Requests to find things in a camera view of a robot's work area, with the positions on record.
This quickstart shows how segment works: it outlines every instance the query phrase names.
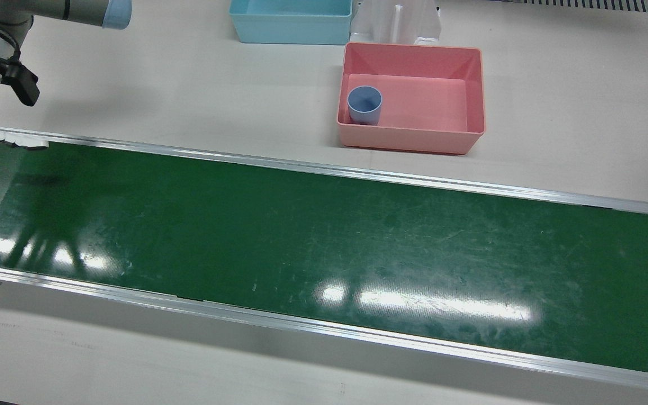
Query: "conveyor belt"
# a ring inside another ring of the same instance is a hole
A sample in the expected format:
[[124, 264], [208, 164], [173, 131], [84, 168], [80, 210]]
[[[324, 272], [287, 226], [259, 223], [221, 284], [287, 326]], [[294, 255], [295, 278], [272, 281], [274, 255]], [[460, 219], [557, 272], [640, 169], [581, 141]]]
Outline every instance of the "conveyor belt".
[[648, 372], [645, 214], [59, 143], [0, 177], [0, 267]]
[[522, 0], [530, 5], [648, 12], [648, 0]]

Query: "white table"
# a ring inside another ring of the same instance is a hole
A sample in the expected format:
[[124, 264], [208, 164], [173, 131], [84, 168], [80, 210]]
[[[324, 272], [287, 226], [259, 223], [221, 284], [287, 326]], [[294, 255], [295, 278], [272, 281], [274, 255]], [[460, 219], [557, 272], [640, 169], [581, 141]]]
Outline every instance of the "white table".
[[441, 2], [483, 51], [488, 131], [466, 156], [340, 145], [343, 47], [242, 44], [226, 0], [134, 2], [125, 31], [39, 18], [34, 108], [0, 126], [648, 202], [648, 13]]

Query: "plastic cup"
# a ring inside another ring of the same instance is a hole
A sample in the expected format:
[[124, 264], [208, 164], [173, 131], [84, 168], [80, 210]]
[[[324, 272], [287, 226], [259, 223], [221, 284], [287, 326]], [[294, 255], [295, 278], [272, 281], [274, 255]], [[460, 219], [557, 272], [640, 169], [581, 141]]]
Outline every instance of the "plastic cup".
[[346, 98], [349, 116], [356, 124], [376, 125], [381, 116], [381, 92], [370, 85], [360, 85], [349, 92]]

